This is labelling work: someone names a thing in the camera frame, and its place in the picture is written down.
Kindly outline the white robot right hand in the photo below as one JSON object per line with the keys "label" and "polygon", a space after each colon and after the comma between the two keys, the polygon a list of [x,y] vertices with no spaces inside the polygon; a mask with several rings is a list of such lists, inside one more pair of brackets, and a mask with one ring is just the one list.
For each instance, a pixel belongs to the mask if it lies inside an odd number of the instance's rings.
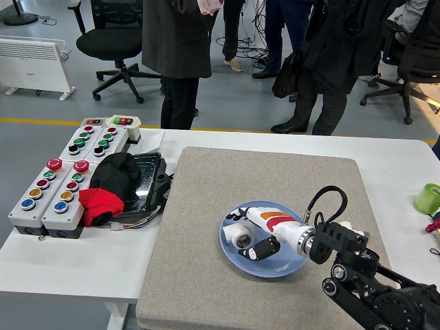
{"label": "white robot right hand", "polygon": [[[232,243],[241,256],[252,261],[261,261],[278,253],[282,242],[299,252],[301,235],[311,229],[278,208],[237,208],[225,217],[236,222],[223,229],[226,241]],[[255,227],[264,230],[269,237],[251,245]]]}

